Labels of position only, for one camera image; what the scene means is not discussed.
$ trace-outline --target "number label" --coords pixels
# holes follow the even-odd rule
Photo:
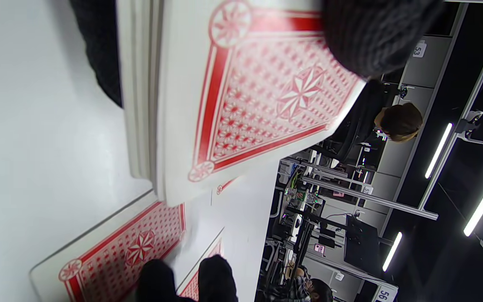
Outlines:
[[[387,300],[389,298],[389,292],[387,291],[381,291],[379,292],[379,296],[377,296],[381,300]]]
[[[424,41],[418,42],[415,49],[413,50],[413,57],[424,57],[424,52],[426,51],[426,43]]]

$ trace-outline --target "person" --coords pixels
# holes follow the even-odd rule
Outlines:
[[[376,129],[398,143],[414,138],[422,123],[422,114],[412,103],[384,107],[374,118]]]
[[[307,269],[301,266],[293,274],[292,287],[271,287],[265,293],[269,302],[332,302],[333,291],[320,279],[311,279]]]
[[[230,264],[221,256],[204,259],[199,265],[199,302],[238,302]],[[173,270],[162,260],[150,260],[141,269],[136,302],[195,302],[176,294]]]
[[[412,103],[385,107],[388,93],[392,94],[391,91],[386,91],[386,86],[379,80],[372,79],[366,83],[354,105],[362,106],[364,111],[364,122],[360,122],[358,126],[354,144],[364,143],[374,130],[380,130],[397,143],[403,143],[416,136],[423,124],[422,114]],[[343,136],[351,126],[349,122],[352,119],[350,115],[354,115],[353,111],[344,118],[330,139],[343,141]]]

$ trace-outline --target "white surface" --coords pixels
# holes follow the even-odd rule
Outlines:
[[[254,301],[277,169],[278,161],[263,163],[212,197],[225,225],[223,247],[239,302]]]
[[[36,301],[35,264],[150,189],[84,47],[67,1],[0,0],[0,301]]]

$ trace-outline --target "playing card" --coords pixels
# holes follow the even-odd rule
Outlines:
[[[228,187],[234,180],[236,180],[236,179],[229,180],[226,183],[220,184],[219,186],[217,186],[216,194],[219,195],[219,194],[223,193],[223,191],[226,189],[226,187]]]
[[[169,205],[335,131],[364,81],[327,49],[318,3],[165,3],[157,131]]]
[[[119,301],[185,230],[184,205],[168,208],[150,192],[35,266],[31,279],[44,302]]]
[[[205,258],[209,258],[214,255],[223,256],[223,245],[221,241],[222,231],[217,235],[214,241],[210,244],[203,256],[195,264],[191,272],[186,276],[182,284],[178,287],[178,295],[181,297],[192,298],[195,301],[199,301],[199,265]]]

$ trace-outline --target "black ceiling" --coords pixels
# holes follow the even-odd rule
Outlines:
[[[428,185],[424,178],[442,132],[456,123],[483,66],[483,4],[470,4],[437,98],[426,122],[415,157],[398,198],[418,206]],[[483,89],[473,109],[483,110]],[[483,140],[483,121],[474,135]],[[483,146],[456,142],[439,183],[468,219],[483,195]],[[400,302],[483,301],[483,248],[466,221],[437,185],[426,210],[439,214],[437,221],[394,211],[384,237],[404,233],[384,279],[400,287]],[[483,219],[476,229],[483,238]],[[382,245],[381,254],[389,247]]]

